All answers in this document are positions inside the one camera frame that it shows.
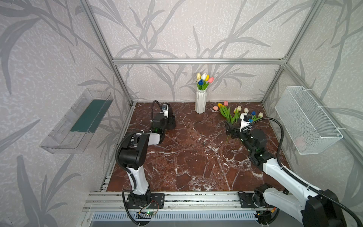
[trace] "marble floor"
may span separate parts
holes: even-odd
[[[195,103],[171,103],[177,126],[166,131],[162,144],[149,146],[144,164],[151,191],[253,191],[268,183],[278,190],[283,187],[272,177],[251,166],[248,151],[237,139],[229,138],[223,121],[225,118],[213,110],[217,103],[207,103],[203,114],[195,112]],[[259,102],[230,103],[248,108],[250,113],[262,112]],[[151,103],[137,103],[129,125],[129,132],[150,127]],[[278,139],[268,121],[260,121],[257,128],[268,137],[267,150],[276,155]],[[282,163],[288,166],[282,155]],[[130,189],[126,172],[117,164],[107,191]]]

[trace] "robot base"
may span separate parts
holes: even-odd
[[[164,199],[164,193],[151,193],[150,190],[147,190],[145,195],[136,195],[131,192],[127,196],[126,205],[128,209],[140,209],[154,200],[159,204],[159,209],[162,209],[164,208]],[[158,205],[153,202],[149,208],[158,208]]]

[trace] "white wire basket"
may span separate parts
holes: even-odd
[[[286,87],[275,109],[300,154],[318,154],[343,138],[302,86]]]

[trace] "wallpaper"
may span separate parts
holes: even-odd
[[[325,4],[290,64],[363,147],[362,4]]]
[[[75,226],[129,106],[78,1],[0,0],[0,15],[0,226]],[[114,101],[84,153],[40,148],[86,88]]]
[[[134,100],[195,101],[196,72],[208,68],[218,71],[207,88],[207,102],[258,102],[278,65],[128,65],[119,71]]]
[[[326,1],[289,64],[362,145],[363,1]],[[274,109],[286,86],[296,85],[284,73],[265,103]],[[363,220],[363,167],[341,141],[320,154],[300,155],[289,136],[284,152],[290,166],[305,180],[338,195],[342,204]],[[348,226],[356,226],[345,215]]]
[[[313,0],[89,2],[113,58],[282,58]],[[118,68],[136,101],[195,101],[197,72],[216,78],[208,101],[260,101],[277,66]]]

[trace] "aluminum frame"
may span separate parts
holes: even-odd
[[[271,210],[272,208],[241,208],[238,191],[165,191],[163,211]],[[125,211],[121,192],[92,192],[83,212]]]
[[[120,130],[120,133],[118,134],[118,139],[117,139],[118,142],[121,140],[121,138],[123,138],[125,136],[125,134],[127,132],[127,128],[129,127],[132,114],[134,113],[134,110],[135,110],[135,106],[136,106],[136,102],[134,102],[131,105],[129,111],[127,112],[127,115],[126,115],[125,121],[123,123],[122,129]],[[117,144],[114,147],[114,149],[112,151],[112,154],[110,155],[110,159],[109,159],[109,161],[107,163],[106,172],[103,175],[104,180],[102,182],[102,185],[100,186],[99,191],[106,191],[107,190],[108,182],[110,181],[110,178],[111,178],[111,175],[112,175],[113,169],[115,167],[115,163],[116,163],[116,160],[114,158],[115,153],[116,153],[116,149],[117,149]]]
[[[297,83],[299,86],[303,86],[309,94],[315,99],[315,101],[322,106],[321,108],[325,111],[331,121],[338,127],[341,128],[339,131],[343,135],[341,141],[344,143],[346,148],[350,151],[350,153],[360,162],[363,166],[363,150],[359,143],[354,139],[354,137],[344,128],[344,125],[335,117],[335,115],[330,111],[330,109],[324,104],[323,101],[318,98],[318,96],[310,89],[309,85],[301,79],[299,74],[289,65],[285,64],[283,66],[285,71],[289,73],[290,77]]]
[[[283,63],[283,65],[289,63],[290,58],[295,53],[295,51],[298,48],[301,40],[306,35],[307,30],[310,28],[310,26],[314,22],[315,18],[318,16],[318,14],[319,14],[321,8],[323,7],[325,1],[326,0],[315,0],[314,1],[312,7],[310,8],[309,13],[306,16],[305,21],[301,25],[301,28],[299,29],[298,33],[296,34],[293,43],[291,44],[290,48],[288,49],[288,51],[287,51],[287,53],[285,55],[285,62]],[[270,93],[272,92],[272,90],[275,87],[276,83],[280,79],[281,74],[282,74],[281,69],[282,69],[282,65],[280,66],[278,72],[275,74],[274,78],[272,79],[272,82],[271,82],[270,86],[267,88],[267,91],[266,91],[265,95],[262,98],[262,104],[264,104],[266,102],[268,96],[270,95]]]
[[[116,65],[281,65],[285,62],[282,58],[114,58],[112,61]]]
[[[86,18],[88,20],[88,22],[90,23],[91,25],[91,28],[93,30],[93,32],[95,33],[96,37],[97,37],[97,40],[99,42],[99,44],[101,45],[101,48],[103,50],[103,52],[105,53],[106,55],[106,59],[107,59],[107,62],[110,64],[110,67],[111,67],[111,70],[112,72],[115,74],[116,76],[116,79],[118,81],[118,83],[120,84],[121,86],[121,89],[122,91],[125,93],[126,97],[127,97],[127,101],[132,104],[133,101],[132,101],[132,98],[122,80],[122,77],[120,75],[120,72],[118,71],[118,69],[116,68],[116,66],[113,64],[112,62],[112,56],[110,54],[110,50],[108,49],[107,45],[106,45],[106,42],[105,42],[105,39],[101,33],[101,30],[100,28],[98,27],[98,24],[96,22],[96,18],[93,14],[93,11],[91,9],[91,6],[89,5],[88,1],[87,0],[79,0],[80,2],[80,6],[81,6],[81,9],[82,11],[85,13],[86,15]]]

